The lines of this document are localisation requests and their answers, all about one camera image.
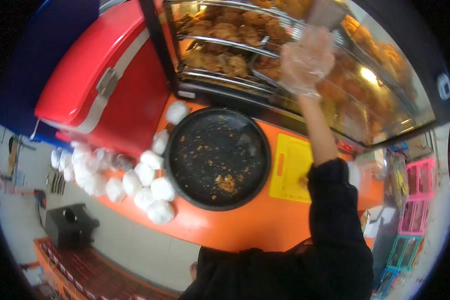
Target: countertop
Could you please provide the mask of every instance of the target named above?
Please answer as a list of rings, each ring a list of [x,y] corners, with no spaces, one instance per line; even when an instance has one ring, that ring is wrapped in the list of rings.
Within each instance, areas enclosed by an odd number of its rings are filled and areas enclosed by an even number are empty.
[[[165,129],[168,123],[165,120],[165,112],[174,101],[176,101],[174,96],[170,96],[158,123],[157,132]],[[204,108],[202,105],[188,102],[186,105],[191,108],[191,111]],[[272,163],[275,159],[278,134],[286,134],[307,141],[303,136],[285,129],[260,121],[257,123],[268,138]],[[343,154],[342,158],[352,160],[352,157],[346,154]],[[107,176],[121,178],[123,172],[108,172]],[[107,196],[97,199],[142,225],[187,242],[231,252],[254,247],[264,251],[286,251],[311,236],[310,204],[270,197],[268,195],[270,178],[255,199],[231,211],[207,211],[193,206],[182,197],[177,197],[172,202],[175,208],[175,218],[164,225],[152,223],[145,211],[135,206],[133,198],[130,196],[121,203],[114,203]],[[384,182],[373,180],[369,192],[358,197],[358,211],[381,205],[383,197]],[[365,240],[371,248],[373,239],[366,238]]]

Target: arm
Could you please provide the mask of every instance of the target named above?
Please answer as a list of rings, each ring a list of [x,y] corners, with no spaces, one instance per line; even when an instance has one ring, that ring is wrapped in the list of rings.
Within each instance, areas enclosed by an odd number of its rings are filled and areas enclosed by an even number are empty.
[[[299,96],[298,103],[306,120],[315,165],[319,166],[336,159],[338,157],[337,146],[319,103],[306,96]]]
[[[365,243],[357,214],[357,189],[348,183],[347,164],[338,158],[315,88],[335,63],[333,35],[308,26],[299,42],[283,46],[281,57],[282,86],[297,95],[313,152],[314,164],[308,173],[313,242]]]

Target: gloved hand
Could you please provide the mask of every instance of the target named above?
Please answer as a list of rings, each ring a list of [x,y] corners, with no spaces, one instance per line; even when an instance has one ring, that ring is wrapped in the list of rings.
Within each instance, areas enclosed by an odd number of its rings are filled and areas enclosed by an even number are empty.
[[[297,96],[319,100],[315,84],[334,66],[333,46],[332,33],[311,25],[302,31],[299,41],[283,45],[282,87]]]

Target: black round tray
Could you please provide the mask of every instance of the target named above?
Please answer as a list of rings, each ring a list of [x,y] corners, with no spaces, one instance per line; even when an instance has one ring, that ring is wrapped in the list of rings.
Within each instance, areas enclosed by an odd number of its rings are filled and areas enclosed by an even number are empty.
[[[227,211],[251,201],[271,168],[268,140],[249,117],[226,108],[204,108],[173,130],[165,150],[165,170],[175,190],[193,205]],[[233,191],[216,182],[230,175]]]

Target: glass display case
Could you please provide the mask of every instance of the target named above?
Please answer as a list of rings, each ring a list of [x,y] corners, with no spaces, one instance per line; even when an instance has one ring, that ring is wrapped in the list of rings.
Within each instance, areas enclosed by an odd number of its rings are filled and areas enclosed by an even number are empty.
[[[280,86],[280,51],[314,25],[334,36],[335,66],[316,88],[337,138],[360,151],[450,119],[445,66],[444,80],[438,76],[436,86],[428,80],[426,88],[419,76],[427,74],[426,66],[419,65],[418,72],[392,34],[351,0],[161,4],[163,30],[171,37],[167,48],[176,57],[170,77],[179,98],[220,98],[216,105],[306,135],[295,97]]]

